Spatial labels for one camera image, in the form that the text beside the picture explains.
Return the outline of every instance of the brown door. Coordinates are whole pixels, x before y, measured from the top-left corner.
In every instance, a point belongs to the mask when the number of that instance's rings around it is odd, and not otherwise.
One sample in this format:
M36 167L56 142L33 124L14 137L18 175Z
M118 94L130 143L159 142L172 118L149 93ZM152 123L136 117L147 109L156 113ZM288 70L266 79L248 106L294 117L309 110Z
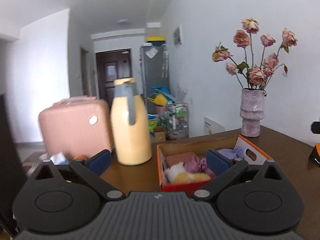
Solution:
M96 57L100 98L111 107L115 93L114 81L132 77L130 49L99 52Z

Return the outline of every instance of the ceramic vase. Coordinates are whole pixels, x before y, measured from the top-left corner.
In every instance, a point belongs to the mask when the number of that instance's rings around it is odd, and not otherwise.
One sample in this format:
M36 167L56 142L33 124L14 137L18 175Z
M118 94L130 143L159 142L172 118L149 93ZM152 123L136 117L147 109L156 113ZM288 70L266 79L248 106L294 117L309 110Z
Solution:
M241 134L247 137L260 135L260 120L264 118L264 92L262 90L242 90L240 116Z

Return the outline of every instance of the gray refrigerator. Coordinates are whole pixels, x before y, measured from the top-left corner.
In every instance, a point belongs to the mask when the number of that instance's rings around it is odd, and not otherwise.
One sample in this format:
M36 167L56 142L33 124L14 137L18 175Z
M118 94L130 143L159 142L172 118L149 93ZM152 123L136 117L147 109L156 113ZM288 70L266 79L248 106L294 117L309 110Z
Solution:
M155 104L147 100L147 97L154 92L151 87L169 89L168 53L165 47L165 45L140 47L142 91L148 114L156 114Z

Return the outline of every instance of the yellow yarn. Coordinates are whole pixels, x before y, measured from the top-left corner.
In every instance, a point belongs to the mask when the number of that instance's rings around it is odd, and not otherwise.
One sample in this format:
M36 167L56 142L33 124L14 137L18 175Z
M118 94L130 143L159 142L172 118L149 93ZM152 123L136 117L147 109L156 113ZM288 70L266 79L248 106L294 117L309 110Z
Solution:
M172 184L193 183L211 180L210 176L205 173L180 172Z

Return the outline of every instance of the gray thermos handle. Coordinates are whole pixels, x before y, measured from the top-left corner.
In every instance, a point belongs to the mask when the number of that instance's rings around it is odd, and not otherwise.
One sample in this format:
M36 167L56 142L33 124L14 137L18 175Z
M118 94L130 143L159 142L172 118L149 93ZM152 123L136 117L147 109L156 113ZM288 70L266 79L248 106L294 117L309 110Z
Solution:
M134 102L133 102L133 89L132 86L128 83L124 83L124 96L128 101L128 111L129 111L129 124L134 125L136 123L136 114L134 110Z

